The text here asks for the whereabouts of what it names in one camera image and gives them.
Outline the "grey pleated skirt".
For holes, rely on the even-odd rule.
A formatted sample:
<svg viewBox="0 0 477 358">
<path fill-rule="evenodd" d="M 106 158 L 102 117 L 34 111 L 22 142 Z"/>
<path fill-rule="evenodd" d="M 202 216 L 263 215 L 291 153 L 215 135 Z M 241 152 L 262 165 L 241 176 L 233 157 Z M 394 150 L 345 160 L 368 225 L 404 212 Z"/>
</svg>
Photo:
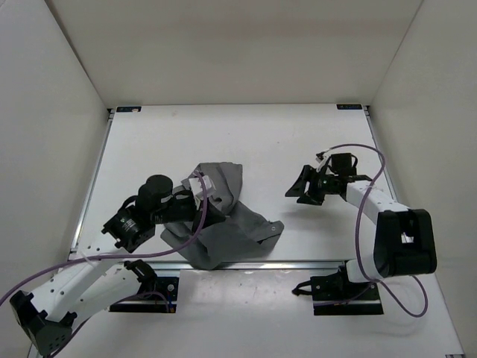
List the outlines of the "grey pleated skirt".
<svg viewBox="0 0 477 358">
<path fill-rule="evenodd" d="M 231 162 L 200 163 L 195 168 L 215 185 L 208 208 L 225 215 L 223 222 L 204 227 L 192 244 L 179 251 L 197 269 L 213 270 L 222 264 L 269 254 L 285 225 L 270 222 L 240 200 L 243 165 Z"/>
</svg>

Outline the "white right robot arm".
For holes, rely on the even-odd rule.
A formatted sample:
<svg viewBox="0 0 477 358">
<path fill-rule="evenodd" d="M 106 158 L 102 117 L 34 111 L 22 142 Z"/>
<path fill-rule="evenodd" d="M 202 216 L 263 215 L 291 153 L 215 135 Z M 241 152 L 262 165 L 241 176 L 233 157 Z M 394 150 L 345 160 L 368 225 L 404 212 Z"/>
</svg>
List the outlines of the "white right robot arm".
<svg viewBox="0 0 477 358">
<path fill-rule="evenodd" d="M 361 283 L 432 274 L 437 269 L 432 219 L 424 209 L 411 209 L 376 189 L 372 179 L 357 172 L 358 159 L 351 153 L 318 154 L 319 166 L 305 165 L 286 192 L 299 204 L 320 206 L 328 195 L 338 195 L 358 208 L 375 226 L 369 248 L 356 246 L 356 258 L 346 262 L 334 280 L 342 298 L 352 298 Z"/>
</svg>

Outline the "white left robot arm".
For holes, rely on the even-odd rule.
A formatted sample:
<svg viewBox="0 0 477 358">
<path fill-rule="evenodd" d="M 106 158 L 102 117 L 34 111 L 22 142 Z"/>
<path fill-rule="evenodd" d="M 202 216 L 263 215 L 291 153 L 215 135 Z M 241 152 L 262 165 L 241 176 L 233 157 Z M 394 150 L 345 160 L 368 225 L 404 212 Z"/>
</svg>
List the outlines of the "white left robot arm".
<svg viewBox="0 0 477 358">
<path fill-rule="evenodd" d="M 154 237 L 159 224 L 191 223 L 199 233 L 225 216 L 212 204 L 216 188 L 210 176 L 195 171 L 183 189 L 165 175 L 153 175 L 127 198 L 103 226 L 101 236 L 82 257 L 53 267 L 55 276 L 30 292 L 8 295 L 19 326 L 42 357 L 53 357 L 89 318 L 129 297 L 163 294 L 157 274 L 136 249 Z"/>
</svg>

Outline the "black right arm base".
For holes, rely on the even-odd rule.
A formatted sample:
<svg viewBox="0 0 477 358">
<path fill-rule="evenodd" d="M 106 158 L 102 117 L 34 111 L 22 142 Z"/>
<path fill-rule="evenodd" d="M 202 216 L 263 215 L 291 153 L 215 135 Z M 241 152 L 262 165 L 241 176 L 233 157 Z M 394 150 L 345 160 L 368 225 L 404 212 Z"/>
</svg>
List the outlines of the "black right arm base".
<svg viewBox="0 0 477 358">
<path fill-rule="evenodd" d="M 375 283 L 352 283 L 345 266 L 333 274 L 314 275 L 298 283 L 291 293 L 310 296 L 314 316 L 383 315 Z"/>
</svg>

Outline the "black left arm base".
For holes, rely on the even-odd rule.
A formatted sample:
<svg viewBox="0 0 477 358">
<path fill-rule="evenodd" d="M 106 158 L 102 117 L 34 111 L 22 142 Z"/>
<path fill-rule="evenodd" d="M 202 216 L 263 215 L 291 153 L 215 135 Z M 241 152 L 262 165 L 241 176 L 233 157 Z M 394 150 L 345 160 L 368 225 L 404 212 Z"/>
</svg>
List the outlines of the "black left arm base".
<svg viewBox="0 0 477 358">
<path fill-rule="evenodd" d="M 126 261 L 124 267 L 137 276 L 139 289 L 135 295 L 112 304 L 109 307 L 110 312 L 176 313 L 180 281 L 177 275 L 158 276 L 157 272 L 142 260 Z"/>
</svg>

